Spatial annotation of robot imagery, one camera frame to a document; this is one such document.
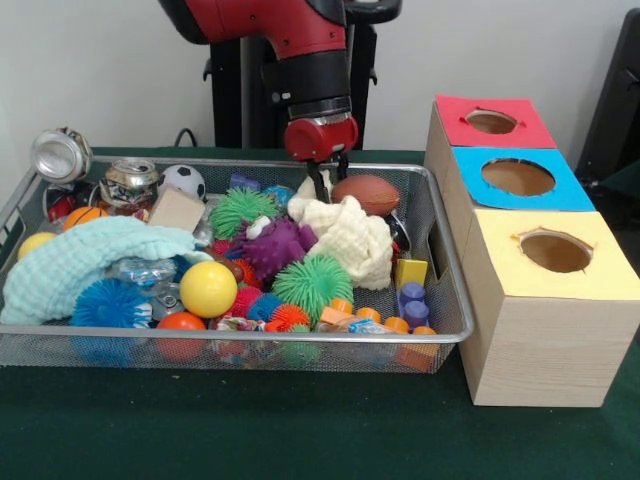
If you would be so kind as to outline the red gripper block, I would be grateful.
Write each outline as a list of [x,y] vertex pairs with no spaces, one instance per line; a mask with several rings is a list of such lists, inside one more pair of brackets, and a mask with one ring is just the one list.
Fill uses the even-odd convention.
[[330,171],[320,163],[332,157],[337,163],[337,180],[347,178],[348,153],[357,143],[359,129],[350,114],[333,117],[298,118],[292,120],[284,133],[287,154],[294,160],[307,162],[307,174],[312,180],[318,201],[331,202]]

